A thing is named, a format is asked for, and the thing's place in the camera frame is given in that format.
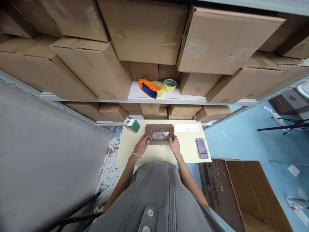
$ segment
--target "yellow tape roll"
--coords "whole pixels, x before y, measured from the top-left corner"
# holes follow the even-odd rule
[[[152,82],[161,87],[161,90],[157,92],[157,98],[161,97],[164,91],[164,85],[162,85],[161,82],[157,82],[157,81],[152,81]]]
[[[177,81],[173,79],[165,79],[163,82],[164,90],[167,92],[174,92],[177,86]]]

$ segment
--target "yellow table top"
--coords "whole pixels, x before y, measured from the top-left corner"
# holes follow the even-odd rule
[[[197,124],[199,131],[192,131],[192,132],[175,131],[175,135],[178,137],[178,140],[180,142],[180,152],[183,155],[184,161],[186,163],[211,162],[211,156],[209,153],[207,141],[205,139],[205,134],[201,122],[197,122],[196,120],[137,120],[137,121],[141,126],[141,128],[137,133],[133,133],[129,131],[127,128],[123,127],[116,165],[127,164],[128,158],[131,155],[130,153],[133,152],[136,143],[145,133],[146,124],[173,124],[173,125]],[[208,159],[200,159],[195,142],[196,138],[204,138],[208,153]],[[170,163],[177,163],[174,154],[170,149],[170,146],[148,145],[147,150],[142,155],[142,159],[138,159],[136,165],[146,164],[154,160],[163,160],[168,161]]]

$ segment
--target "gray dress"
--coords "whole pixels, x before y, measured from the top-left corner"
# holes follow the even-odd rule
[[[89,232],[225,232],[222,225],[183,185],[169,162],[140,166],[129,187]]]

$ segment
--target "white button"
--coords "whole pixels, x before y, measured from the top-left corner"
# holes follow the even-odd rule
[[[154,211],[152,209],[147,210],[148,216],[152,217],[154,215]]]
[[[142,228],[142,232],[150,232],[149,226],[144,226],[144,227]]]

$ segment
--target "plastic packaging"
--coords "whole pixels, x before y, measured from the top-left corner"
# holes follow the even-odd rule
[[[151,131],[149,130],[148,133],[150,134],[149,140],[168,140],[170,132],[169,131]]]

